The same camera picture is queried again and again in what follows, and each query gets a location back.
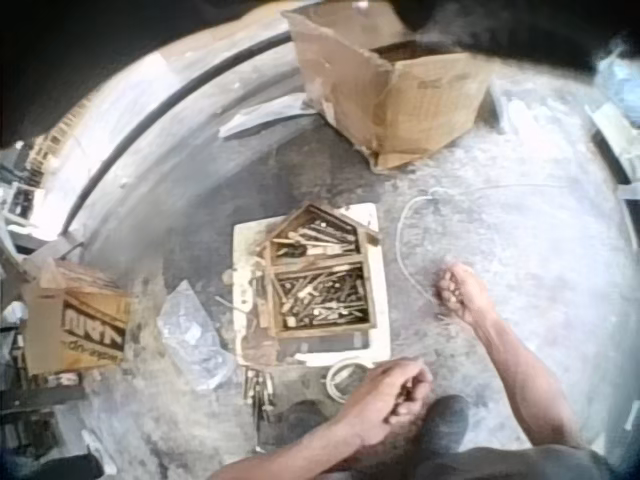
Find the forearm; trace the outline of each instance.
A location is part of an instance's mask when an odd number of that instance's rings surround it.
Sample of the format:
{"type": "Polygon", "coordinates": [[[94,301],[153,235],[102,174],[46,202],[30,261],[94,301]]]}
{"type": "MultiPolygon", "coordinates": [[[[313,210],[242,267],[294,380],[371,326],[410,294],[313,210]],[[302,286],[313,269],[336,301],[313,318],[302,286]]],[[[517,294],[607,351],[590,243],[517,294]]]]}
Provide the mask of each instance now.
{"type": "Polygon", "coordinates": [[[494,316],[477,322],[474,331],[498,371],[511,409],[531,443],[582,446],[556,376],[509,325],[494,316]]]}
{"type": "Polygon", "coordinates": [[[357,437],[329,422],[288,447],[227,465],[210,480],[311,479],[353,455],[358,447],[357,437]]]}

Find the clear plastic bag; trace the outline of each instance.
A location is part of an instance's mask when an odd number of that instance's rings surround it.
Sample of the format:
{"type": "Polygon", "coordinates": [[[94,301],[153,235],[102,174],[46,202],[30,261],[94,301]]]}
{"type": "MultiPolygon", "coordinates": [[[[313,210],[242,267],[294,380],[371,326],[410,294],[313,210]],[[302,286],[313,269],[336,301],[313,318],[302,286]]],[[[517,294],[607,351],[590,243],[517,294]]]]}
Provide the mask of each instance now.
{"type": "Polygon", "coordinates": [[[212,390],[235,368],[198,297],[184,280],[162,306],[158,328],[167,350],[196,390],[212,390]]]}

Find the cardboard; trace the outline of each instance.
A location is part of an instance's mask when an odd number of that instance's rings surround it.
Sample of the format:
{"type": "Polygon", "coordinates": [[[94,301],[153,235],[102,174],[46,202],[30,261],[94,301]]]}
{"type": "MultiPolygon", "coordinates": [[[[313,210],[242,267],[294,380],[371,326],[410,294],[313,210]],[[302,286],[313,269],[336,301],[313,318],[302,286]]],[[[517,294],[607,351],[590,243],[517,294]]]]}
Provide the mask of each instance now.
{"type": "Polygon", "coordinates": [[[427,157],[469,130],[490,67],[414,43],[385,2],[324,2],[283,13],[309,101],[375,168],[427,157]]]}
{"type": "Polygon", "coordinates": [[[29,310],[24,341],[30,375],[122,360],[130,297],[106,275],[49,260],[23,296],[29,310]]]}

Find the hand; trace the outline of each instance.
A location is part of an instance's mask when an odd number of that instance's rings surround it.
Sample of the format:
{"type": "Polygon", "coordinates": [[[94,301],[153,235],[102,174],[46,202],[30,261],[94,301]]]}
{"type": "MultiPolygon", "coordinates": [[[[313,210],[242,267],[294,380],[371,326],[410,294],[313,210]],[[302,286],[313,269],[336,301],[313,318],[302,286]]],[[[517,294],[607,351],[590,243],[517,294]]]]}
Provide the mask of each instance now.
{"type": "Polygon", "coordinates": [[[444,305],[471,327],[497,316],[484,282],[462,263],[445,270],[438,282],[438,293],[444,305]]]}
{"type": "Polygon", "coordinates": [[[433,378],[422,361],[401,358],[378,365],[332,420],[360,447],[380,443],[392,425],[413,420],[431,390],[433,378]]]}

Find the plastic bag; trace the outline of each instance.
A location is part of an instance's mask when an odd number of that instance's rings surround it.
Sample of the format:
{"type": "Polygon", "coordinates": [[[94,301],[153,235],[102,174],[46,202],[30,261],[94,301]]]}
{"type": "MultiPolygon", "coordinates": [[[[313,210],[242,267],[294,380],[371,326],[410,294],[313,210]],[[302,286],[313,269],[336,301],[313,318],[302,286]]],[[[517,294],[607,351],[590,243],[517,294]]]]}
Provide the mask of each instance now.
{"type": "Polygon", "coordinates": [[[240,110],[235,117],[220,127],[218,136],[220,138],[228,137],[234,133],[280,118],[317,113],[306,103],[306,98],[305,93],[291,93],[270,102],[240,110]]]}
{"type": "Polygon", "coordinates": [[[162,306],[158,328],[167,350],[194,389],[212,390],[235,368],[198,297],[184,280],[162,306]]]}
{"type": "Polygon", "coordinates": [[[616,51],[598,64],[596,85],[635,128],[640,127],[640,60],[620,58],[616,51]]]}

